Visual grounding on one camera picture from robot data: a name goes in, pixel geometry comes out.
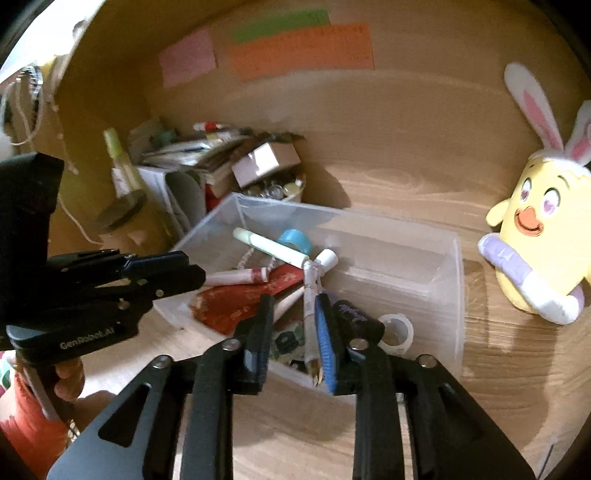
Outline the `person's left hand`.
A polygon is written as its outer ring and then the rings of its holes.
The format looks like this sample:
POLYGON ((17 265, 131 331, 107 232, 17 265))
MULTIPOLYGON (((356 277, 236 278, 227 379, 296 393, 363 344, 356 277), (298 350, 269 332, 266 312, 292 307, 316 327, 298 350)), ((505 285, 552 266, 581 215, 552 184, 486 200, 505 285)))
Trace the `person's left hand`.
POLYGON ((85 386, 85 373, 80 358, 57 364, 55 371, 59 380, 54 387, 54 392, 58 398, 73 405, 72 419, 78 430, 82 432, 115 395, 109 391, 100 390, 86 397, 81 396, 85 386))

